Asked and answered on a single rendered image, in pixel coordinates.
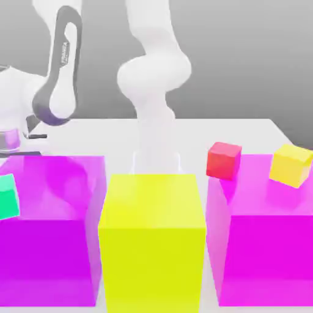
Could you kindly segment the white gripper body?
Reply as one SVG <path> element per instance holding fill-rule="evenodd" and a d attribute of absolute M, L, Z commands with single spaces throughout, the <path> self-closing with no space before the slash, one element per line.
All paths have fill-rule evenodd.
<path fill-rule="evenodd" d="M 0 149 L 0 158 L 8 158 L 14 156 L 39 156 L 48 153 L 48 149 L 45 148 L 22 148 L 17 150 L 1 150 Z"/>

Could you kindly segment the small green cube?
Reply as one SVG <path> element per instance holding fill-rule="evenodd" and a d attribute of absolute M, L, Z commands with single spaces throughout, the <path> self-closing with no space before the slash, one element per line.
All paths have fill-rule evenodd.
<path fill-rule="evenodd" d="M 20 215 L 20 202 L 13 174 L 0 175 L 0 220 Z"/>

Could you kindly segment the small red cube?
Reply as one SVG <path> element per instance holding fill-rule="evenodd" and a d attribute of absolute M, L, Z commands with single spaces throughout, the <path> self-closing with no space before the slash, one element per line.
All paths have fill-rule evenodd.
<path fill-rule="evenodd" d="M 208 150 L 206 174 L 223 180 L 233 180 L 240 167 L 242 146 L 215 142 Z"/>

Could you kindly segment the small yellow cube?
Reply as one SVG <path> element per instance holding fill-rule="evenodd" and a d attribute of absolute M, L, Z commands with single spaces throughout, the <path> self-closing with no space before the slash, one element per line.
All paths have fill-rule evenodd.
<path fill-rule="evenodd" d="M 269 178 L 299 188 L 309 177 L 312 161 L 313 150 L 284 144 L 273 154 Z"/>

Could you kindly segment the large purple box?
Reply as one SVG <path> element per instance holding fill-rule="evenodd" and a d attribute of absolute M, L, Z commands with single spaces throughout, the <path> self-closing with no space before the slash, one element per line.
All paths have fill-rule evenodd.
<path fill-rule="evenodd" d="M 94 306 L 102 156 L 12 156 L 20 215 L 0 221 L 0 306 Z"/>

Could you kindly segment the large yellow box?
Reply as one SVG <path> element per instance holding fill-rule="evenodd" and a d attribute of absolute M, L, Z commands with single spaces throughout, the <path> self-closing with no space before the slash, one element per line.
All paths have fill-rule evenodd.
<path fill-rule="evenodd" d="M 193 174 L 113 174 L 98 225 L 107 313 L 199 313 L 206 224 Z"/>

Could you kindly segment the large magenta box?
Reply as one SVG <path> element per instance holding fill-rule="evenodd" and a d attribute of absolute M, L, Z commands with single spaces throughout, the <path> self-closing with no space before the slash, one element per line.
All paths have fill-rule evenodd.
<path fill-rule="evenodd" d="M 271 155 L 246 154 L 208 181 L 207 247 L 220 306 L 313 306 L 313 171 L 293 188 Z"/>

